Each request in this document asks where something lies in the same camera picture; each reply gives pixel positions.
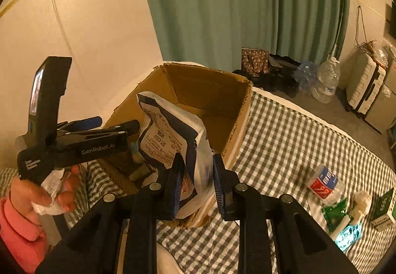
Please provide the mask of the left hand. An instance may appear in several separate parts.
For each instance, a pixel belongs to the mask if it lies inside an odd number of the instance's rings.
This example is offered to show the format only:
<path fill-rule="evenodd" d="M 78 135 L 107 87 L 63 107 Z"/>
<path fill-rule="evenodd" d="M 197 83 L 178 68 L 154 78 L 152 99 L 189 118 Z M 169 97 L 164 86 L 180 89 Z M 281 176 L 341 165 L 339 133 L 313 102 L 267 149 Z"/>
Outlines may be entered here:
<path fill-rule="evenodd" d="M 76 208 L 75 192 L 80 184 L 79 174 L 80 167 L 78 165 L 72 166 L 71 174 L 63 183 L 64 191 L 56 197 L 65 212 L 72 212 Z M 42 187 L 26 179 L 20 180 L 18 176 L 15 176 L 11 181 L 9 199 L 13 207 L 24 218 L 36 225 L 40 225 L 40 221 L 38 215 L 34 212 L 32 203 L 41 206 L 52 204 L 52 198 Z"/>

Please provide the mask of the pink sleeve forearm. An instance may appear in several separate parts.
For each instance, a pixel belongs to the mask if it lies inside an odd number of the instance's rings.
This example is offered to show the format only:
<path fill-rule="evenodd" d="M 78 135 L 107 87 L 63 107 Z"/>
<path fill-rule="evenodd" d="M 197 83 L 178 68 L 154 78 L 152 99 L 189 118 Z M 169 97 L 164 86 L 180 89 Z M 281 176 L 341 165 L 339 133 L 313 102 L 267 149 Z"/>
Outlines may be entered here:
<path fill-rule="evenodd" d="M 8 196 L 1 199 L 2 273 L 34 273 L 49 244 L 41 225 L 23 217 Z"/>

